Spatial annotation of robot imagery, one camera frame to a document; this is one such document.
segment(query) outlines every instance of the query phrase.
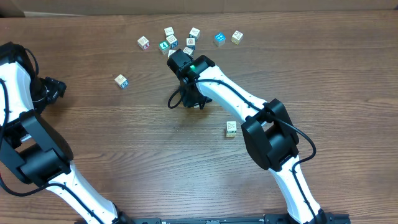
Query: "wooden table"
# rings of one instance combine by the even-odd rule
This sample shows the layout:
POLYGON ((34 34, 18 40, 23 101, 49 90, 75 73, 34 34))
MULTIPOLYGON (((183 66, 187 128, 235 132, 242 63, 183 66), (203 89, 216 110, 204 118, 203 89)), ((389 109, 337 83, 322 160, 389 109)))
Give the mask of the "wooden table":
MULTIPOLYGON (((302 166, 322 208, 353 223, 398 222, 398 12, 288 12, 1 19, 0 43, 37 57, 41 77, 67 85, 42 116, 68 141, 93 187, 131 217, 238 217, 285 213, 269 172, 246 152, 235 120, 217 103, 167 108, 178 80, 157 44, 173 26, 179 47, 201 30, 207 55, 252 94, 278 98, 318 147, 302 166), (230 41, 235 30, 240 45, 230 41), (223 32, 224 46, 213 36, 223 32), (146 36, 142 51, 137 39, 146 36), (116 86, 123 74, 127 89, 116 86)), ((298 145, 301 157, 309 145, 298 145)), ((10 188, 20 183, 2 165, 10 188)), ((50 192, 0 191, 0 223, 73 223, 79 215, 50 192)))

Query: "white cube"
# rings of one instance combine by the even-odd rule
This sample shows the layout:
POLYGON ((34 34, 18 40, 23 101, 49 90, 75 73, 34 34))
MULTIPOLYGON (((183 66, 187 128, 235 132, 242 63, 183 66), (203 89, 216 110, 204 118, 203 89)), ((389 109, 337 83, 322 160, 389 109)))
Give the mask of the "white cube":
POLYGON ((170 58, 170 55, 172 55, 174 52, 176 52, 176 50, 169 50, 169 56, 167 56, 167 58, 170 58))
POLYGON ((174 35, 174 30, 173 27, 168 27, 164 29, 164 32, 166 33, 166 37, 170 36, 170 35, 174 35))
POLYGON ((166 37, 166 40, 170 44, 170 49, 173 49, 174 47, 176 47, 178 45, 178 40, 177 40, 177 38, 175 38, 174 35, 170 35, 170 36, 166 37))
POLYGON ((195 50, 195 38, 187 38, 187 47, 195 50))
POLYGON ((189 47, 185 47, 182 52, 188 54, 189 56, 193 57, 193 50, 189 47))
POLYGON ((127 80, 122 74, 118 75, 114 81, 120 86, 120 88, 124 89, 128 86, 129 80, 127 80))
POLYGON ((235 33, 232 35, 231 41, 234 42, 234 44, 239 44, 242 39, 243 34, 239 31, 235 31, 235 33))
POLYGON ((138 39, 138 45, 143 50, 146 50, 149 47, 149 40, 146 37, 142 36, 140 39, 138 39))
POLYGON ((226 122, 226 137, 233 138, 236 136, 236 121, 226 122))
POLYGON ((198 41, 199 36, 200 36, 200 30, 192 27, 191 32, 189 32, 189 37, 190 38, 195 38, 195 41, 198 41))
POLYGON ((168 54, 168 52, 169 52, 169 50, 170 50, 170 46, 169 46, 169 44, 167 43, 167 41, 165 40, 165 41, 162 41, 160 44, 159 44, 159 50, 162 52, 162 54, 168 54))

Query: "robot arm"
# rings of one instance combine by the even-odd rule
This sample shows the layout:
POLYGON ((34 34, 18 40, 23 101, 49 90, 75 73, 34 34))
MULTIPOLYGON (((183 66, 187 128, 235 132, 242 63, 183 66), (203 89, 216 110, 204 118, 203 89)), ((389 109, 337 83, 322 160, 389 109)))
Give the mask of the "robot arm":
MULTIPOLYGON (((226 77, 221 69, 204 55, 193 61, 187 54, 177 51, 170 56, 167 65, 173 70, 182 84, 181 97, 184 106, 191 107, 196 104, 204 104, 206 101, 209 102, 209 98, 211 98, 226 111, 233 114, 236 119, 240 120, 243 124, 242 128, 248 153, 260 167, 271 171, 285 198, 289 215, 298 223, 306 223, 313 220, 313 215, 308 205, 304 202, 291 171, 293 164, 299 161, 298 150, 295 147, 299 142, 297 134, 284 130, 288 133, 285 133, 285 139, 278 142, 278 139, 284 138, 279 134, 278 129, 285 127, 274 125, 264 134, 261 126, 266 124, 266 119, 260 118, 260 121, 254 119, 256 116, 260 116, 259 111, 250 107, 227 86, 216 82, 201 81, 221 80, 249 100, 255 107, 265 109, 273 114, 280 111, 280 115, 285 118, 285 121, 291 124, 283 104, 277 100, 268 104, 265 100, 246 92, 226 77), (284 152, 281 144, 292 140, 294 144, 288 146, 284 152)), ((320 206, 311 195, 300 165, 295 168, 295 171, 310 206, 315 215, 318 215, 320 206)))
MULTIPOLYGON (((80 174, 73 162, 68 143, 40 113, 58 96, 63 96, 66 85, 53 78, 39 78, 25 52, 13 43, 0 46, 0 78, 9 95, 9 119, 1 141, 0 161, 23 183, 35 184, 63 198, 87 223, 131 223, 112 202, 103 198, 80 174), (35 144, 17 152, 26 139, 35 144)), ((3 87, 0 85, 0 110, 5 111, 3 87)), ((0 114, 3 121, 5 113, 0 114)), ((16 196, 1 180, 2 187, 16 196)))
MULTIPOLYGON (((266 132, 262 129, 262 125, 272 122, 264 116, 267 113, 292 125, 283 104, 277 100, 267 103, 247 93, 228 79, 214 62, 203 55, 193 61, 191 57, 178 50, 170 57, 167 64, 180 80, 184 106, 204 105, 214 99, 242 122, 249 155, 261 168, 271 171, 285 197, 290 216, 266 215, 264 219, 243 218, 239 219, 240 222, 247 224, 316 223, 307 204, 304 203, 291 172, 293 164, 299 160, 298 150, 295 147, 299 143, 297 134, 281 126, 277 121, 274 121, 274 125, 266 132), (210 83, 208 80, 211 79, 221 80, 236 92, 219 83, 210 83), (237 93, 248 99, 247 102, 252 106, 237 97, 237 93)), ((0 161, 21 182, 33 183, 39 187, 37 190, 24 194, 13 192, 6 187, 0 175, 0 185, 6 192, 23 197, 47 189, 63 198, 86 220, 86 223, 208 223, 208 220, 165 220, 163 222, 159 218, 130 219, 112 202, 103 198, 77 170, 73 163, 72 150, 66 140, 40 116, 48 104, 54 103, 59 96, 63 96, 66 85, 52 78, 38 78, 37 73, 38 69, 33 70, 25 48, 11 42, 0 46, 0 78, 5 81, 6 88, 12 97, 9 105, 9 119, 2 127, 5 134, 1 141, 0 161), (27 138, 35 140, 35 144, 17 152, 16 149, 27 138)), ((0 110, 5 111, 2 102, 4 102, 4 95, 0 94, 0 110)), ((349 223, 347 215, 324 213, 311 196, 299 165, 295 171, 303 193, 315 211, 317 220, 320 215, 322 223, 349 223)), ((236 223, 237 220, 223 218, 217 222, 236 223)))

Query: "wooden block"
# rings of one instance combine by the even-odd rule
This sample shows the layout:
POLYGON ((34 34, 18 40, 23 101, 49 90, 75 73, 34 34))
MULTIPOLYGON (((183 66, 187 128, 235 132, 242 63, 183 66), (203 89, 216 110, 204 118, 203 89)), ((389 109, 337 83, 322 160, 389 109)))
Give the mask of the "wooden block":
POLYGON ((140 39, 138 39, 138 45, 143 50, 146 50, 149 47, 149 40, 146 37, 142 36, 140 39))
POLYGON ((169 50, 169 55, 167 56, 167 58, 170 58, 170 55, 172 55, 174 52, 176 52, 176 50, 169 50))
POLYGON ((187 47, 195 50, 195 38, 187 38, 187 47))
POLYGON ((226 122, 226 137, 233 138, 236 136, 236 121, 226 122))
POLYGON ((173 27, 168 27, 164 29, 164 32, 166 33, 166 37, 170 36, 170 35, 174 35, 174 30, 173 27))
POLYGON ((231 41, 234 42, 234 44, 239 44, 242 39, 243 34, 239 31, 235 31, 235 33, 232 35, 231 41))
POLYGON ((189 47, 185 47, 182 52, 188 54, 189 56, 193 57, 193 50, 189 47))
POLYGON ((170 50, 170 46, 169 43, 167 43, 166 40, 162 41, 159 44, 159 50, 162 52, 162 54, 168 54, 169 50, 170 50))
POLYGON ((166 37, 166 40, 170 44, 170 49, 173 49, 174 47, 176 47, 178 45, 178 40, 177 40, 177 38, 175 38, 174 35, 170 35, 170 36, 166 37))
POLYGON ((124 89, 129 85, 129 80, 127 80, 122 74, 118 75, 114 81, 120 86, 120 88, 124 89))
POLYGON ((221 47, 223 44, 225 44, 225 36, 223 33, 218 33, 217 35, 214 36, 214 43, 218 47, 221 47))
POLYGON ((195 41, 198 41, 200 36, 200 30, 192 27, 191 32, 189 32, 189 38, 195 38, 195 41))

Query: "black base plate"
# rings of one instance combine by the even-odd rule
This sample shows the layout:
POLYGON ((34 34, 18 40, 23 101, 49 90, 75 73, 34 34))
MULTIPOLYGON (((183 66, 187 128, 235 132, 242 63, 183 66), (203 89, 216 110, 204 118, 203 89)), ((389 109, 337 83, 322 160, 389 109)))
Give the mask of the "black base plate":
MULTIPOLYGON (((325 224, 351 224, 349 215, 326 213, 325 224)), ((289 215, 265 215, 264 217, 240 218, 183 218, 161 220, 159 218, 133 218, 134 224, 297 224, 289 215)))

